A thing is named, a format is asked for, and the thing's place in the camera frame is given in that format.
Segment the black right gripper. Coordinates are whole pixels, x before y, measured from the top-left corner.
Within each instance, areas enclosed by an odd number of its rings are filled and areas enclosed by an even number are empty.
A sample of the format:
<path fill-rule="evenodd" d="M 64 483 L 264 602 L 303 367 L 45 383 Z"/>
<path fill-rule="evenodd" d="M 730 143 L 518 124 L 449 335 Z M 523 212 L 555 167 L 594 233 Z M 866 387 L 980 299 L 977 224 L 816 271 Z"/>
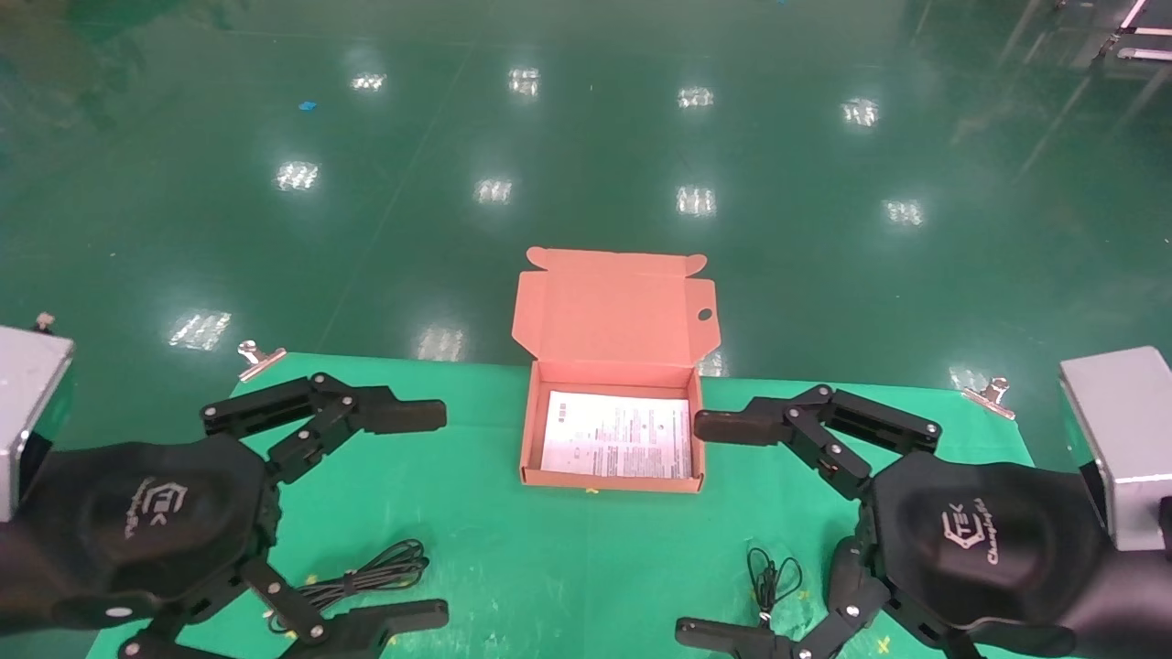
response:
<path fill-rule="evenodd" d="M 756 584 L 757 626 L 679 618 L 677 643 L 732 658 L 841 658 L 886 612 L 947 658 L 979 658 L 970 634 L 1061 634 L 1063 619 L 1115 546 L 1081 476 L 1010 462 L 961 464 L 929 454 L 926 417 L 817 383 L 742 410 L 700 410 L 706 443 L 788 447 L 847 501 L 861 501 L 861 542 L 834 546 L 827 614 L 809 634 L 774 633 L 774 590 Z M 872 468 L 841 435 L 904 458 Z"/>

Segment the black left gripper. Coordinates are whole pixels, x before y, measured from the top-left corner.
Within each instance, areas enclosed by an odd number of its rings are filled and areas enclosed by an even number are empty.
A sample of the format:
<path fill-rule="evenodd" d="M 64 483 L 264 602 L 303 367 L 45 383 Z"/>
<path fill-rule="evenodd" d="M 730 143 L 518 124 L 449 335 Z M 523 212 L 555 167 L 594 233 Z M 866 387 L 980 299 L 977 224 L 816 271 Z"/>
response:
<path fill-rule="evenodd" d="M 155 617 L 121 658 L 222 658 L 180 645 L 180 630 L 246 585 L 297 634 L 282 658 L 379 658 L 395 636 L 448 624 L 437 598 L 326 619 L 264 561 L 280 516 L 265 461 L 237 439 L 50 451 L 4 522 L 4 630 Z"/>

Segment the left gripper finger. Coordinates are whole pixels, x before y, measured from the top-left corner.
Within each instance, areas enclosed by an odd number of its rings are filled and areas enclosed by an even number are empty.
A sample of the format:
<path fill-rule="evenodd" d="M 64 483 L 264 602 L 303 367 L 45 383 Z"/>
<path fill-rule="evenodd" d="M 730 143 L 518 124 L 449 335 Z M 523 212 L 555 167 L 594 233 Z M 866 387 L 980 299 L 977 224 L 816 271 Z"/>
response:
<path fill-rule="evenodd" d="M 292 484 L 359 433 L 374 435 L 436 432 L 447 424 L 442 400 L 398 399 L 388 385 L 350 385 L 327 373 L 270 385 L 202 408 L 209 437 L 247 439 L 298 423 L 267 453 L 273 483 Z"/>

